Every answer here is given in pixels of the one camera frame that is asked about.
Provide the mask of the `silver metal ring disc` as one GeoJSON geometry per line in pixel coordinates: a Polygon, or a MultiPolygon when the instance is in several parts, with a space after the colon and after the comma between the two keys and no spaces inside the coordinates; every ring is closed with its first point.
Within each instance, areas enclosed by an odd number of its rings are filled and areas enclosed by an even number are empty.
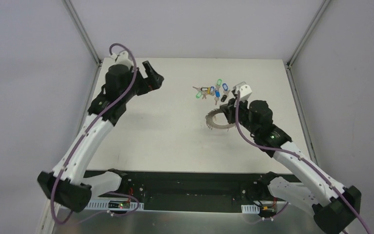
{"type": "Polygon", "coordinates": [[[207,128],[211,130],[226,130],[229,131],[235,128],[235,124],[230,124],[225,119],[225,116],[220,109],[214,109],[205,115],[205,123],[207,128]]]}

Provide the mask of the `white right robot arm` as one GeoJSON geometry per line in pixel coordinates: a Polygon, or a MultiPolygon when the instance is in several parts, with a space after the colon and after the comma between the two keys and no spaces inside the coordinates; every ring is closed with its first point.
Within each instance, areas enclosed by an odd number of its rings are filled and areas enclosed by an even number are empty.
{"type": "Polygon", "coordinates": [[[347,187],[325,173],[306,157],[291,137],[273,122],[273,112],[266,101],[251,103],[232,98],[220,106],[227,122],[250,132],[247,142],[276,160],[300,181],[293,185],[276,173],[269,172],[257,183],[257,194],[268,200],[283,199],[313,217],[326,234],[345,231],[360,216],[361,192],[355,186],[347,187]]]}

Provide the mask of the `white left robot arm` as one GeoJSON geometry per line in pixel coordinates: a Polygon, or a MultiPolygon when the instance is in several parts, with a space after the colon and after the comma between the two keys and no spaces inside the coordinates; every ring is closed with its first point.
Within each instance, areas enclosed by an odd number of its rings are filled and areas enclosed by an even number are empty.
{"type": "Polygon", "coordinates": [[[162,86],[164,77],[149,61],[144,61],[146,78],[132,64],[114,64],[105,74],[100,93],[92,100],[82,130],[61,161],[50,171],[42,171],[37,181],[51,201],[70,209],[84,210],[91,199],[108,192],[124,197],[129,191],[124,173],[117,169],[85,178],[96,150],[125,113],[127,103],[162,86]]]}

